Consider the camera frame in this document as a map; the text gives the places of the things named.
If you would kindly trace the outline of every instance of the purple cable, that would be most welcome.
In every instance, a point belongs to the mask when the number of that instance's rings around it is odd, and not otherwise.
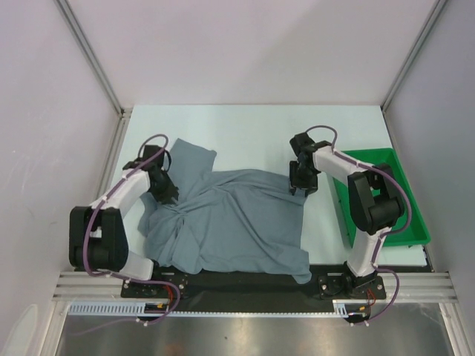
[[[133,174],[135,174],[139,169],[141,169],[143,166],[147,165],[148,163],[152,162],[154,159],[156,159],[160,154],[163,154],[163,152],[165,152],[165,148],[166,146],[168,145],[168,137],[166,135],[163,135],[161,133],[157,134],[157,135],[153,135],[149,138],[147,138],[146,141],[144,141],[144,143],[140,146],[140,149],[139,149],[139,156],[140,156],[140,153],[142,152],[142,149],[145,147],[145,145],[151,141],[152,139],[155,139],[157,137],[162,137],[165,139],[165,144],[163,145],[163,147],[158,151],[156,152],[156,154],[154,154],[153,156],[151,156],[150,158],[148,158],[147,160],[145,160],[144,162],[141,162],[136,168],[132,169],[130,172],[128,172],[125,177],[123,177],[119,182],[117,182],[117,184],[112,187],[112,189],[105,195],[102,197],[102,200],[99,202],[99,204],[97,205],[97,207],[93,210],[93,213],[91,215],[91,218],[89,219],[89,223],[88,223],[88,226],[86,228],[86,232],[85,232],[85,236],[84,236],[84,245],[82,247],[82,261],[83,261],[83,264],[84,264],[84,268],[86,270],[86,272],[92,276],[92,277],[98,277],[98,276],[103,276],[105,274],[109,274],[109,272],[95,272],[95,271],[92,271],[91,269],[91,266],[89,265],[89,261],[88,261],[88,246],[89,246],[89,239],[91,238],[91,232],[92,232],[92,228],[93,228],[93,225],[94,225],[94,222],[96,221],[96,218],[97,218],[97,214],[99,213],[100,209],[102,206],[104,206],[105,202],[107,200],[109,200],[116,192],[117,190],[122,186],[122,184],[124,184],[124,182],[127,181],[128,178],[130,178]],[[165,281],[159,281],[159,280],[137,280],[135,278],[129,278],[129,277],[126,277],[126,276],[122,276],[120,274],[117,274],[117,273],[111,273],[111,276],[115,277],[115,278],[119,278],[121,280],[125,280],[125,281],[131,281],[131,282],[135,282],[135,283],[144,283],[144,284],[157,284],[157,285],[161,285],[161,286],[170,286],[172,287],[176,294],[177,294],[177,299],[175,300],[175,303],[173,304],[173,306],[171,306],[167,312],[163,313],[160,317],[158,317],[156,320],[152,320],[151,322],[148,322],[146,325],[153,325],[153,324],[156,324],[156,323],[159,323],[164,317],[166,317],[168,314],[170,314],[172,311],[174,311],[177,306],[178,306],[178,303],[180,302],[180,290],[178,289],[178,287],[173,284],[173,283],[170,283],[170,282],[165,282]],[[99,330],[103,327],[106,327],[106,326],[109,326],[109,325],[113,325],[113,324],[116,324],[116,323],[121,323],[122,321],[132,321],[132,319],[130,318],[123,318],[123,319],[118,319],[118,320],[113,320],[112,322],[109,322],[109,323],[106,323],[106,324],[102,324],[100,326],[96,326],[92,329],[88,329],[88,330],[85,330],[83,332],[78,332],[78,333],[75,333],[74,335],[76,336],[80,336],[80,335],[83,335],[83,334],[87,334],[89,332],[95,332],[96,330]]]
[[[404,226],[402,226],[400,229],[398,230],[392,230],[392,231],[388,231],[388,232],[383,232],[379,238],[378,238],[378,241],[376,242],[376,246],[375,246],[375,249],[373,251],[373,255],[371,256],[371,264],[373,265],[374,269],[377,271],[377,272],[381,272],[381,273],[391,273],[394,278],[396,279],[396,289],[394,290],[394,294],[393,294],[393,297],[391,298],[390,302],[376,315],[374,315],[373,317],[371,317],[369,320],[374,320],[376,319],[377,317],[379,317],[380,315],[382,315],[383,313],[385,313],[387,311],[387,309],[389,307],[391,307],[394,302],[396,301],[396,298],[398,296],[398,293],[399,293],[399,286],[400,286],[400,280],[399,280],[399,276],[397,275],[397,273],[391,269],[388,269],[388,268],[379,268],[379,267],[376,267],[376,258],[378,256],[378,251],[381,247],[381,244],[382,244],[382,239],[384,237],[386,237],[387,235],[392,235],[392,234],[398,234],[400,232],[403,232],[404,230],[406,230],[409,225],[410,225],[410,222],[412,220],[412,217],[413,217],[413,210],[412,210],[412,207],[410,206],[410,201],[409,201],[409,198],[407,197],[407,194],[406,192],[404,191],[404,189],[402,189],[402,187],[397,183],[397,181],[392,178],[389,174],[387,174],[386,172],[383,172],[381,171],[380,169],[377,169],[377,168],[374,168],[374,167],[371,167],[369,165],[365,165],[364,163],[360,163],[359,161],[357,161],[356,159],[352,159],[350,157],[348,157],[347,155],[344,155],[344,154],[341,154],[340,152],[336,151],[335,150],[335,143],[336,143],[336,139],[338,138],[338,132],[336,131],[335,128],[332,128],[331,126],[327,126],[327,125],[316,125],[316,126],[312,126],[311,128],[308,128],[305,132],[308,134],[309,131],[313,130],[314,128],[327,128],[331,131],[333,131],[334,133],[334,137],[333,137],[333,141],[332,141],[332,152],[335,156],[337,156],[338,158],[341,158],[342,160],[348,162],[348,163],[351,163],[352,165],[357,165],[358,167],[361,167],[361,168],[364,168],[364,169],[367,169],[368,171],[372,171],[372,172],[375,172],[377,174],[381,174],[384,178],[386,178],[387,180],[389,180],[391,182],[392,185],[394,185],[394,187],[398,190],[398,192],[401,194],[402,196],[402,199],[404,200],[406,206],[407,206],[407,220],[406,220],[406,223],[404,224]]]

